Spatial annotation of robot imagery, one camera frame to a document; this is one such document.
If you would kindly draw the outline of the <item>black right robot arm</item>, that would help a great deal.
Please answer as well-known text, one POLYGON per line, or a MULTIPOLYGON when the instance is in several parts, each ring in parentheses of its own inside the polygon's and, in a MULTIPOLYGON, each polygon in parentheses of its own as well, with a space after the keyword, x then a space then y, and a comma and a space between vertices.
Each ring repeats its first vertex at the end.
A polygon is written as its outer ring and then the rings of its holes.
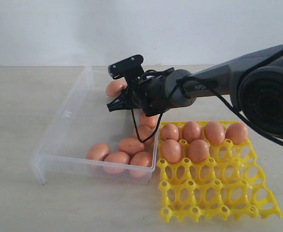
POLYGON ((230 97, 227 107, 251 129, 283 146, 283 44, 252 52, 205 70, 142 68, 134 55, 108 67, 127 87, 108 103, 109 111, 142 109, 147 116, 191 106, 197 98, 230 97))

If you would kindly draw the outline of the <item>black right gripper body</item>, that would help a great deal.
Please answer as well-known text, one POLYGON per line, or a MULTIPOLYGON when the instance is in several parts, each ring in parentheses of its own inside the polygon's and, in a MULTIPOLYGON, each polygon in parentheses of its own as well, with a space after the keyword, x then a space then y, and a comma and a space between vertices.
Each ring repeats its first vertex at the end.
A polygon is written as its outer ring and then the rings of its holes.
POLYGON ((122 97, 121 110, 143 109, 149 111, 153 108, 149 97, 152 81, 127 81, 127 88, 122 97))

